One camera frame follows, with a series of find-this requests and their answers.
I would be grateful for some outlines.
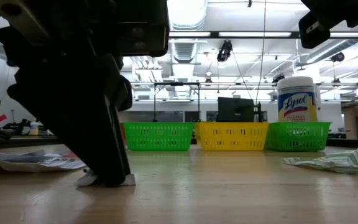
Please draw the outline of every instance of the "plastic basket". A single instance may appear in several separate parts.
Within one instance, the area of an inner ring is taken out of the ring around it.
[[[187,151],[194,123],[124,123],[127,145],[133,151]]]
[[[196,123],[196,138],[205,151],[264,150],[268,123]]]
[[[276,151],[320,151],[326,147],[330,122],[270,124],[265,148]]]

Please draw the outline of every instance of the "white lid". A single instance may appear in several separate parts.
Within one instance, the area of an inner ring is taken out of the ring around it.
[[[277,89],[293,86],[314,86],[313,79],[310,77],[290,77],[284,78],[277,83]]]

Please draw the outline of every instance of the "cable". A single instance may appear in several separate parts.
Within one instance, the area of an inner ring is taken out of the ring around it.
[[[221,92],[219,91],[219,62],[216,62],[216,67],[218,68],[218,94],[220,94]]]
[[[242,82],[244,83],[244,85],[245,85],[245,86],[246,86],[246,88],[247,88],[249,98],[252,100],[252,96],[251,96],[251,93],[249,92],[249,89],[248,89],[247,83],[246,83],[246,81],[244,80],[244,76],[242,75],[242,72],[241,72],[240,66],[239,66],[239,64],[237,63],[236,54],[234,53],[234,51],[233,51],[233,50],[232,50],[232,52],[233,52],[233,57],[234,57],[234,60],[236,61],[237,68],[239,69],[239,73],[240,73],[240,76],[241,76],[241,78],[242,78]]]
[[[260,88],[260,82],[262,81],[262,72],[263,72],[263,68],[264,68],[264,54],[265,54],[265,33],[266,33],[266,6],[267,6],[267,2],[265,0],[265,15],[264,15],[264,39],[262,42],[262,58],[261,58],[261,63],[260,63],[260,78],[259,78],[259,83],[258,83],[258,90],[256,93],[256,99],[255,102],[258,103],[258,96],[259,96],[259,88]]]

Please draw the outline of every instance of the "desk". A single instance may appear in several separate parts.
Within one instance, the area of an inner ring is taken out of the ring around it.
[[[341,150],[328,147],[326,152]],[[76,189],[82,171],[0,174],[0,224],[358,223],[358,175],[282,164],[283,157],[322,155],[196,147],[129,152],[138,185],[116,189]]]

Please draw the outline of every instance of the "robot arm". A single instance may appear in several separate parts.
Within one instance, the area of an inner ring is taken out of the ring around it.
[[[0,15],[11,25],[0,29],[0,42],[20,68],[8,95],[82,159],[100,183],[123,183],[131,171],[117,111],[132,106],[132,92],[119,74],[122,56],[167,52],[167,1],[0,0]],[[39,94],[29,94],[35,86]]]

